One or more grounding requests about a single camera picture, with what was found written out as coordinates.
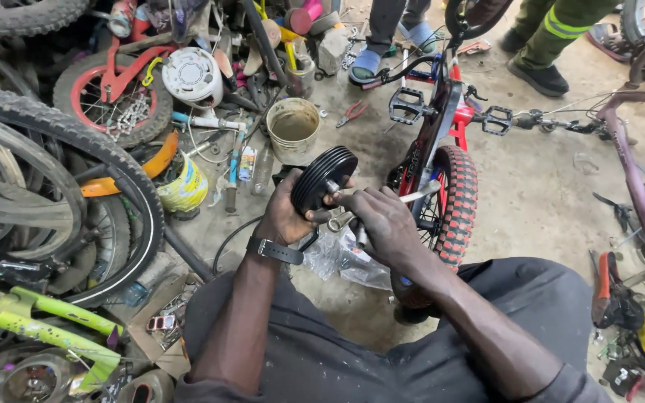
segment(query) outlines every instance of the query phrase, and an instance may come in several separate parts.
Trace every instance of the black training wheel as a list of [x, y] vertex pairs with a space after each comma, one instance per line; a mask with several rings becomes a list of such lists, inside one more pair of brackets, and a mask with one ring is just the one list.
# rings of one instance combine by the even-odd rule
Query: black training wheel
[[295, 182], [290, 195], [292, 205], [300, 215], [304, 215], [308, 210], [324, 207], [323, 197], [327, 194], [327, 181], [333, 181], [342, 188], [345, 185], [343, 178], [352, 176], [357, 166], [358, 157], [345, 146], [336, 146], [325, 151], [303, 170]]

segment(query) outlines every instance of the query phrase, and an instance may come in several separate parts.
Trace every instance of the green trousers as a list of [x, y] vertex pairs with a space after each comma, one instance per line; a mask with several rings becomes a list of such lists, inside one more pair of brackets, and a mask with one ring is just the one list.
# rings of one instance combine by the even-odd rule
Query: green trousers
[[531, 69], [548, 68], [617, 4], [618, 0], [524, 0], [512, 29], [527, 44], [514, 62]]

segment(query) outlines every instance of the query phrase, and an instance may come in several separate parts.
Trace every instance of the hand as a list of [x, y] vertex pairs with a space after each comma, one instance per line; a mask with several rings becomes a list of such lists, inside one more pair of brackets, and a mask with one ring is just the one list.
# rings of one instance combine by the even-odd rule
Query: hand
[[[336, 195], [335, 201], [355, 213], [365, 225], [370, 243], [365, 248], [373, 259], [426, 288], [442, 266], [439, 257], [419, 240], [409, 208], [389, 188], [366, 188], [352, 195]], [[357, 220], [350, 226], [355, 228]]]
[[[255, 237], [272, 240], [275, 243], [285, 246], [296, 243], [312, 232], [320, 223], [324, 223], [332, 218], [332, 214], [327, 210], [309, 211], [305, 213], [305, 218], [300, 216], [295, 207], [292, 206], [290, 194], [295, 182], [300, 178], [302, 171], [292, 169], [282, 182], [278, 184], [273, 195], [268, 201], [265, 208], [265, 215], [260, 224], [253, 232]], [[347, 177], [343, 178], [345, 185], [343, 188], [351, 188], [353, 181]], [[322, 202], [327, 206], [335, 206], [333, 195], [326, 195]]]

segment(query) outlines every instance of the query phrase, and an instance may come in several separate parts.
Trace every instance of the red-handled pliers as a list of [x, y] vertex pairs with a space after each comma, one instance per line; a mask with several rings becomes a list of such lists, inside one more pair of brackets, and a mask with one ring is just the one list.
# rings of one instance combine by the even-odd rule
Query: red-handled pliers
[[368, 104], [363, 105], [363, 107], [361, 107], [360, 110], [358, 110], [357, 112], [355, 112], [355, 113], [353, 113], [351, 115], [351, 113], [353, 112], [353, 109], [355, 109], [358, 105], [360, 105], [361, 102], [363, 102], [363, 100], [359, 100], [356, 104], [354, 104], [353, 106], [350, 106], [350, 109], [348, 109], [348, 111], [345, 114], [345, 116], [343, 116], [342, 119], [337, 121], [337, 124], [335, 125], [335, 127], [339, 128], [340, 126], [342, 126], [342, 125], [346, 124], [347, 122], [349, 122], [350, 119], [354, 119], [357, 116], [359, 116], [361, 113], [363, 113], [363, 110], [365, 110], [365, 108], [368, 106]]

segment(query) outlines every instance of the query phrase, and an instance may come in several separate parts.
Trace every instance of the transparent plastic bag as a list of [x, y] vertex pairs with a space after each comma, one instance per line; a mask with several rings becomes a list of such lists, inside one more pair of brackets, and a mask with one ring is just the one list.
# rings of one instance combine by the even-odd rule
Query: transparent plastic bag
[[[305, 244], [312, 233], [300, 240], [300, 245]], [[321, 279], [328, 279], [339, 266], [340, 243], [337, 235], [320, 227], [320, 237], [303, 252], [302, 264], [306, 265]]]
[[355, 235], [350, 228], [340, 233], [339, 244], [341, 278], [367, 287], [392, 290], [390, 269], [355, 247]]

